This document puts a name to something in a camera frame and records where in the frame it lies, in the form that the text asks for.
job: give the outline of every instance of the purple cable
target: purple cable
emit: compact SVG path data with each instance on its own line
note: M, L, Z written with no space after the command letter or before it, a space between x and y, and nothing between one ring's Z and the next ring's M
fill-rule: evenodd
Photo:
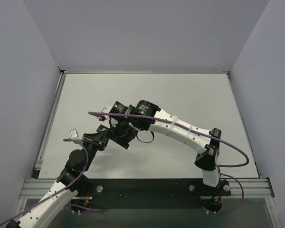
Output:
M51 195L51 197L53 197L53 196L55 196L55 195L61 193L62 191L68 189L69 187L71 187L71 186L83 175L84 171L86 170L87 164L88 164L88 153L87 153L86 148L84 147L84 145L83 145L83 143L82 143L81 140L76 140L76 139L64 139L63 141L65 141L65 142L74 142L74 143L76 143L76 144L82 146L82 148L83 148L84 151L85 151L85 155L86 155L86 161L85 161L86 163L85 163L84 168L82 169L82 172L78 175L78 177L75 178L75 180L73 180L73 181L72 181L71 183L69 183L67 186L65 186L65 187L62 188L61 190L59 190L59 191L57 191L56 193L54 193L53 195ZM13 220L13 219L19 217L20 215L23 215L23 214L25 214L25 213L28 213L32 208L34 208L34 207L40 205L41 203L47 201L47 200L50 199L51 197L50 197L50 196L49 196L49 197L46 197L45 199L43 199L43 200L39 201L38 203L34 204L33 206L31 206L31 207L25 209L23 212L21 212L21 213L19 213L19 214L17 214L17 215L14 215L13 217L9 218L8 220L5 220L4 222L0 223L0 226L3 226L5 223L7 223L7 222L9 222L9 221L11 221L11 220Z
M81 211L80 213L84 213L84 212L85 213L88 213L88 212L105 212L105 210L85 208L83 206L76 205L76 204L66 204L66 206L77 207L77 208L82 208L82 209L86 209L87 210L87 211Z
M108 116L123 116L123 117L135 117L135 118L143 118L143 119L150 119L150 120L156 120L156 121L160 121L160 122L164 122L164 123L168 123L168 124L171 124L172 121L170 120L164 120L164 119L161 119L161 118L157 118L157 117L152 117L152 116L144 116L144 115L133 115L133 114L115 114L115 113L97 113L97 112L89 112L90 115L94 115L94 116L100 116L100 115L108 115ZM195 130L192 130L192 129L189 129L188 127L184 126L184 125L181 125L179 123L174 123L175 126L178 126L182 129L185 129L187 131L190 131L194 134L197 134L197 135L202 135L204 137L207 137L207 138L210 138L210 139L213 139L213 140L216 140L220 143L223 143L229 147L231 147L232 149L235 149L236 151L240 152L245 158L246 158L246 162L243 163L243 164L238 164L238 165L218 165L218 167L226 167L226 168L235 168L235 167L241 167L241 166L245 166L245 165L248 165L249 163L249 158L247 156L247 154L245 154L240 148L222 140L222 139L219 139L219 138L216 138L216 137L213 137L211 135L207 135L207 134L204 134L204 133L200 133L200 132L197 132Z
M241 185L241 183L240 183L236 178L234 178L234 177L232 177L232 176L230 176L230 175L223 174L223 173L221 173L221 175L226 176L226 177L229 177L229 178L232 178L232 179L234 179L234 180L239 184L239 186L240 186L240 188L241 188L241 190L242 190L242 198L241 198L240 203L237 204L234 208L232 208L232 209L230 209L230 210L223 211L223 212L214 213L213 211L207 210L206 208L203 207L204 209L206 209L206 210L207 210L208 212L210 212L211 214L216 214L216 215L225 215L225 214L228 214L228 213L234 211L235 209L237 209L237 208L238 208L239 206L241 206L241 205L243 204L243 202L244 202L244 189L243 189L243 186Z

